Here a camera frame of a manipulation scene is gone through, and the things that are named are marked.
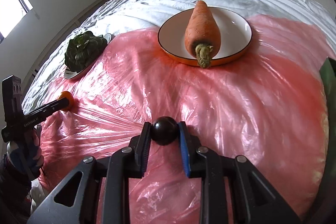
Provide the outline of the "left gloved hand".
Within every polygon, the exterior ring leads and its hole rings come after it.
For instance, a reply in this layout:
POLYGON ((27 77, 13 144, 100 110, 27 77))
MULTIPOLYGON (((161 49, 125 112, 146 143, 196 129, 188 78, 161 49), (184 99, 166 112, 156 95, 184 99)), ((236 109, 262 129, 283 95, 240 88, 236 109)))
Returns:
POLYGON ((33 127, 23 134, 23 143, 10 141, 7 156, 11 164, 30 181, 38 178, 45 162, 41 149, 41 126, 33 127))

